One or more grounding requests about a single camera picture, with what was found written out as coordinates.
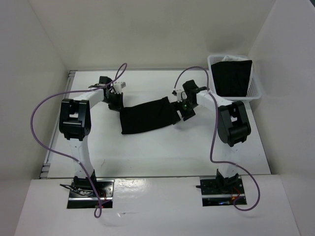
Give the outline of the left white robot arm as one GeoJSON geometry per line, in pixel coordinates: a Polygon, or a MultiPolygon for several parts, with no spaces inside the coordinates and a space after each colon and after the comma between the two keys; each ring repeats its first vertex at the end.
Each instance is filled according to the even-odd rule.
{"type": "Polygon", "coordinates": [[[115,82],[109,77],[101,76],[97,84],[90,86],[81,95],[62,100],[59,131],[67,139],[71,156],[79,165],[75,168],[72,185],[86,196],[93,196],[98,190],[88,149],[88,135],[92,129],[91,108],[105,102],[110,109],[120,111],[123,108],[125,87],[125,82],[115,82]]]}

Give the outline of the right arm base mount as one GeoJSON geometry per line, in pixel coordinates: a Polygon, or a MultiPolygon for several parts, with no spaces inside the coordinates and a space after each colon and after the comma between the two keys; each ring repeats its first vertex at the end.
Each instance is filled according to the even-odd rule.
{"type": "Polygon", "coordinates": [[[239,177],[233,185],[219,187],[214,177],[201,178],[196,186],[201,191],[202,205],[212,206],[232,206],[234,200],[236,205],[246,205],[246,196],[242,179],[239,177]]]}

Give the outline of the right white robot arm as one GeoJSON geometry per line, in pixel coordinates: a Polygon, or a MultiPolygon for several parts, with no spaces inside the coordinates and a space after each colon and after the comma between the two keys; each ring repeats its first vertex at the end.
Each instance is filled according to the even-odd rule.
{"type": "Polygon", "coordinates": [[[180,112],[182,120],[195,115],[194,108],[202,106],[215,116],[214,133],[210,147],[210,161],[218,165],[215,177],[216,189],[227,193],[237,183],[238,164],[234,152],[238,143],[244,143],[251,134],[251,126],[242,101],[230,101],[211,92],[206,87],[198,87],[194,80],[183,84],[183,89],[174,89],[177,101],[172,102],[180,112]],[[215,139],[219,137],[225,146],[224,157],[214,160],[215,139]]]}

